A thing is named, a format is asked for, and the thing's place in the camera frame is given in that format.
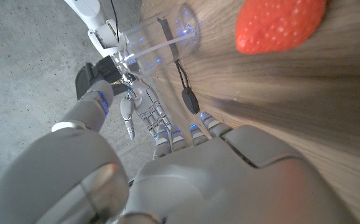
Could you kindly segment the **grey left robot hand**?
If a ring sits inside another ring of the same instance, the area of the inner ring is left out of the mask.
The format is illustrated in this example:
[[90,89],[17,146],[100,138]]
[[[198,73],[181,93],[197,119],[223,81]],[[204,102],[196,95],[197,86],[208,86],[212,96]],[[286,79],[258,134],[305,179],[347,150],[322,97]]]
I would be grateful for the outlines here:
[[0,223],[356,223],[296,149],[201,116],[211,139],[168,143],[129,181],[99,134],[113,89],[98,81],[0,175]]

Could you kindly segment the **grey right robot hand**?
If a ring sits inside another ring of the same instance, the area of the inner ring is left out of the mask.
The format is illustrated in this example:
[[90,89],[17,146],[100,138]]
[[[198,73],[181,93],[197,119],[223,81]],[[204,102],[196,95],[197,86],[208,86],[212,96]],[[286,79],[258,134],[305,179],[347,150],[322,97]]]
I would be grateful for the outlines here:
[[121,100],[120,110],[130,139],[135,138],[132,114],[135,111],[144,122],[153,138],[157,136],[157,128],[161,124],[169,131],[173,124],[160,103],[155,90],[143,80],[136,80],[127,91],[127,96]]

